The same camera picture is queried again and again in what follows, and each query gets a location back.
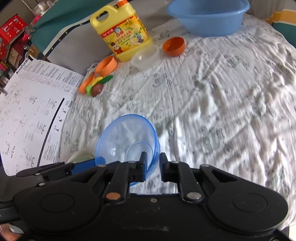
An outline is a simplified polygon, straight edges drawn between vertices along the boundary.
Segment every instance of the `white bedsheet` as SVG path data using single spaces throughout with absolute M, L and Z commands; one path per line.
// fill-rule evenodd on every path
M 117 117 L 140 114 L 155 126 L 169 160 L 195 168 L 208 163 L 282 194 L 289 225 L 296 212 L 296 49 L 249 15 L 226 37 L 195 37 L 177 20 L 151 35 L 159 46 L 182 36 L 184 54 L 167 58 L 161 52 L 162 61 L 147 71 L 122 63 L 99 96 L 78 94 L 64 125 L 60 161 L 77 150 L 94 150 Z M 162 183 L 157 168 L 131 191 L 177 188 Z

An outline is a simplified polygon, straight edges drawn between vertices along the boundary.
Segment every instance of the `orange cap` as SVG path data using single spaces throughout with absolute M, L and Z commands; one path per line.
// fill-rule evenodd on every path
M 82 84 L 80 85 L 78 92 L 82 95 L 86 94 L 86 87 L 90 84 L 90 82 L 93 80 L 94 78 L 94 72 L 91 72 L 90 75 L 88 76 L 88 78 L 82 82 Z
M 182 54 L 185 50 L 185 41 L 181 37 L 170 38 L 163 44 L 163 51 L 171 57 Z
M 127 0 L 118 0 L 118 1 L 117 1 L 117 6 L 118 6 L 118 7 L 121 7 L 121 6 L 123 6 L 124 4 L 126 4 L 126 3 L 128 3 Z
M 111 74 L 117 68 L 117 65 L 118 63 L 115 58 L 113 56 L 108 56 L 98 64 L 95 71 L 100 76 L 105 77 Z

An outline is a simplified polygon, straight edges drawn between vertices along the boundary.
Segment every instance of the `bottle label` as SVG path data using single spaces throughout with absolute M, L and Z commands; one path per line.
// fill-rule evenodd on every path
M 150 37 L 137 14 L 101 34 L 115 55 L 146 42 Z

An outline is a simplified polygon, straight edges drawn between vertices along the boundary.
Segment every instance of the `clear plastic container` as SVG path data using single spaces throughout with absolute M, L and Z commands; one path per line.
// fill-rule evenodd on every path
M 98 141 L 96 165 L 114 161 L 139 161 L 147 153 L 147 179 L 156 169 L 160 144 L 153 125 L 143 116 L 124 115 L 114 120 L 103 131 Z
M 150 45 L 140 49 L 131 59 L 133 66 L 140 70 L 153 67 L 160 60 L 160 52 L 157 45 Z

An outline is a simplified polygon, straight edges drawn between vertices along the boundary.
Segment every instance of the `person's finger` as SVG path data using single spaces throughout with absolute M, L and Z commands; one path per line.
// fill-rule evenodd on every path
M 2 235 L 6 241 L 17 241 L 21 237 L 20 234 L 15 234 L 11 231 L 2 231 L 0 235 Z
M 15 234 L 15 233 L 12 233 L 10 231 L 10 228 L 9 228 L 9 224 L 2 224 L 0 225 L 0 235 L 6 240 L 6 241 L 16 241 L 18 240 L 21 235 L 20 234 Z

